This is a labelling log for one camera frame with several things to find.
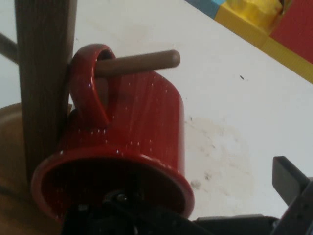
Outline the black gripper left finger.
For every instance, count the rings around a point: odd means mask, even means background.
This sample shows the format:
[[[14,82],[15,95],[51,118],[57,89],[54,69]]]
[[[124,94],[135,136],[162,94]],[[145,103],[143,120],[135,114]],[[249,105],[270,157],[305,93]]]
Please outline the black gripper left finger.
[[[65,214],[62,235],[136,235],[136,225],[115,206],[129,202],[125,192],[113,192],[99,205],[73,204]]]

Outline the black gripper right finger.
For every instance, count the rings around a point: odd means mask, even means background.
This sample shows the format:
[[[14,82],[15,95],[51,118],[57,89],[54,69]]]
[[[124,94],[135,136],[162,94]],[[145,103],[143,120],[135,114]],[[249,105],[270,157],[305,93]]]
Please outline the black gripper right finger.
[[[284,156],[272,163],[272,185],[288,205],[273,235],[311,235],[313,233],[313,181]]]

